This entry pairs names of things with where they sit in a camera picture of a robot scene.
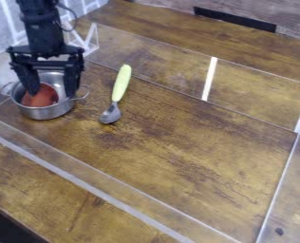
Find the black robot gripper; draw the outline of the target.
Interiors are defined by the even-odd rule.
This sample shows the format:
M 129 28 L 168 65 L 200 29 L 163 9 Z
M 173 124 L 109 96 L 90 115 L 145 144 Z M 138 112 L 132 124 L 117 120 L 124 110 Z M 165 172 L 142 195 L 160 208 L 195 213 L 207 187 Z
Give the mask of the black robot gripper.
M 81 47 L 65 42 L 64 34 L 74 30 L 65 28 L 60 9 L 76 15 L 61 0 L 16 0 L 20 6 L 20 19 L 24 23 L 29 44 L 9 47 L 12 67 L 32 96 L 40 92 L 38 69 L 64 70 L 65 92 L 69 98 L 76 96 L 85 70 Z

